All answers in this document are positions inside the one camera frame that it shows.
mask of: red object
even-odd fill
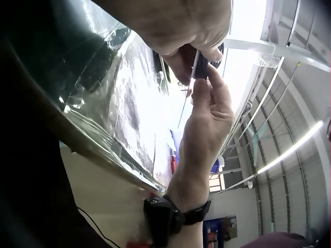
[[[176,168],[177,168],[177,162],[176,162],[175,156],[172,155],[171,156],[171,171],[172,171],[172,174],[175,172]]]

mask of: hand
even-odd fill
[[[211,65],[208,78],[210,84],[203,79],[194,83],[193,111],[184,128],[180,160],[167,191],[181,211],[206,203],[211,167],[233,123],[228,87]]]
[[[196,49],[218,62],[230,27],[231,0],[94,0],[137,32],[188,85]]]

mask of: white wall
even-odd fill
[[[224,243],[224,248],[239,248],[259,236],[258,207],[255,189],[238,188],[221,194],[211,193],[212,201],[206,220],[235,215],[237,238]]]

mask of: wrist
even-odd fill
[[[208,179],[208,176],[192,173],[190,166],[180,160],[166,194],[183,213],[199,208],[208,200]]]

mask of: black cable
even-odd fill
[[[91,218],[91,216],[88,215],[87,212],[85,212],[84,210],[82,210],[80,207],[77,207],[77,208],[78,208],[80,211],[82,211],[84,214],[86,214],[86,215],[90,218],[90,220],[93,222],[93,224],[94,224],[94,225],[96,226],[96,228],[99,230],[101,236],[103,236],[104,239],[106,239],[106,240],[112,242],[117,248],[120,248],[115,242],[113,242],[113,241],[110,240],[109,238],[106,238],[106,237],[103,235],[103,233],[101,232],[101,230],[100,230],[100,228],[98,227],[98,225],[94,222],[94,220]]]

